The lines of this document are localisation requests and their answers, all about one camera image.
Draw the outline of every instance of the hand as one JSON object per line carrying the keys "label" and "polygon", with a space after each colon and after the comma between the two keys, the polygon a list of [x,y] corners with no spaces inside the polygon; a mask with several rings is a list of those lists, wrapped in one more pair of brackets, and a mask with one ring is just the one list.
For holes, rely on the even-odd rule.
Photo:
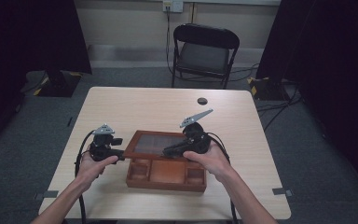
{"label": "hand", "polygon": [[91,183],[101,175],[105,166],[117,161],[117,156],[111,156],[103,161],[95,161],[92,159],[90,153],[87,151],[84,153],[80,163],[79,172],[77,173],[76,180],[83,184],[84,191],[91,187]]}
{"label": "hand", "polygon": [[220,182],[221,178],[232,169],[222,150],[214,141],[211,141],[205,154],[186,151],[183,153],[183,156],[191,161],[197,161],[202,164]]}

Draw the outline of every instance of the wooden tray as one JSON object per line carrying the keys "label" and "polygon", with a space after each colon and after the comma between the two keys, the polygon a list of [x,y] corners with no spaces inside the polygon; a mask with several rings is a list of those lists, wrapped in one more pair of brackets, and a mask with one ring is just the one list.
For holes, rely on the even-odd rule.
{"label": "wooden tray", "polygon": [[126,183],[129,188],[203,192],[206,171],[186,158],[162,157],[162,149],[185,139],[182,133],[137,131],[124,156],[131,158]]}

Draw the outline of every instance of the wooden table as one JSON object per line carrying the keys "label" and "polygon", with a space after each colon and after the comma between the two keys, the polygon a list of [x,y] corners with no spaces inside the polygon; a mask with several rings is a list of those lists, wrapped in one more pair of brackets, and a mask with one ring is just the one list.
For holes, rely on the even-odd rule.
{"label": "wooden table", "polygon": [[[197,100],[204,97],[207,105]],[[291,216],[269,151],[252,96],[248,91],[94,87],[83,104],[48,190],[61,193],[74,179],[74,161],[80,145],[91,130],[104,123],[112,127],[125,149],[136,130],[180,133],[179,124],[209,108],[213,112],[199,120],[206,132],[224,142],[232,166],[258,200],[277,219]],[[228,195],[208,172],[203,193],[157,189],[131,189],[126,185],[130,160],[108,166],[84,193],[87,217],[142,220],[229,220]],[[54,199],[44,199],[40,211]],[[68,218],[80,218],[78,203]]]}

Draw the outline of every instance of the chair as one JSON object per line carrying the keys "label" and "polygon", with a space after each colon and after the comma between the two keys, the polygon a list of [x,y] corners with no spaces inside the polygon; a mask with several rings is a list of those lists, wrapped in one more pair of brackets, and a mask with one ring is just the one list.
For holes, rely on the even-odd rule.
{"label": "chair", "polygon": [[172,88],[175,71],[198,76],[222,79],[227,87],[234,58],[240,46],[238,37],[227,29],[186,23],[173,31],[175,44],[173,56]]}

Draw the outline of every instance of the chair back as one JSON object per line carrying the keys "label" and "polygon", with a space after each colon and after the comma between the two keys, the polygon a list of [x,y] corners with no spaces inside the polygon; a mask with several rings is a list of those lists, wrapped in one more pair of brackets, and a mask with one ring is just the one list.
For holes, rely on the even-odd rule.
{"label": "chair back", "polygon": [[175,45],[177,40],[185,43],[210,46],[221,49],[237,49],[240,39],[228,29],[186,23],[179,25],[173,31]]}

